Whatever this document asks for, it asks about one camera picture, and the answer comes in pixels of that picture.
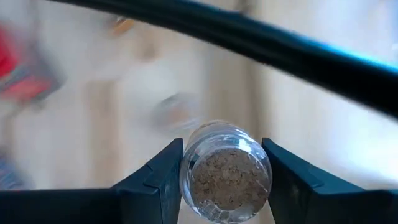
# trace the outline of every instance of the white wall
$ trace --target white wall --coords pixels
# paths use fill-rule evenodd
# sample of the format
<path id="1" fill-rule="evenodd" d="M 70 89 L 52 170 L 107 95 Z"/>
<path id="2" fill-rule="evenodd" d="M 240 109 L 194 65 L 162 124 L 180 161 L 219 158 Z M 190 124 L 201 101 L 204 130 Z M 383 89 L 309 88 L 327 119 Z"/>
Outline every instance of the white wall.
<path id="1" fill-rule="evenodd" d="M 394 59 L 393 1 L 259 2 L 256 17 L 262 21 L 378 59 Z M 398 187 L 397 121 L 286 73 L 256 67 L 263 136 L 354 184 Z"/>

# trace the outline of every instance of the black hose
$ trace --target black hose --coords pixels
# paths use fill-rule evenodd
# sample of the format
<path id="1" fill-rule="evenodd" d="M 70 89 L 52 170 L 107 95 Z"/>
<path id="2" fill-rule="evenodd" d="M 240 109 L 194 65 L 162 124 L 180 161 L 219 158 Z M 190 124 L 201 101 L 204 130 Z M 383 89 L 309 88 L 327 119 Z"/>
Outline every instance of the black hose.
<path id="1" fill-rule="evenodd" d="M 398 70 L 237 12 L 178 0 L 55 0 L 166 27 L 271 65 L 398 118 Z"/>

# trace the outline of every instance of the red object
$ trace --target red object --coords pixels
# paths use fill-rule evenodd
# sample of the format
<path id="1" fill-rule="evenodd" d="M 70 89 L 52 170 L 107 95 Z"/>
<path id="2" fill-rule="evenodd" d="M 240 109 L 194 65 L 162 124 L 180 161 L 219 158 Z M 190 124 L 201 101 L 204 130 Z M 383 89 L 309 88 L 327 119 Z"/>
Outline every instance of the red object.
<path id="1" fill-rule="evenodd" d="M 1 96 L 6 98 L 14 97 L 20 100 L 29 100 L 50 87 L 50 82 L 29 77 L 9 86 L 1 93 Z"/>
<path id="2" fill-rule="evenodd" d="M 9 75 L 18 64 L 16 54 L 11 49 L 12 44 L 8 37 L 5 28 L 0 26 L 0 78 Z"/>

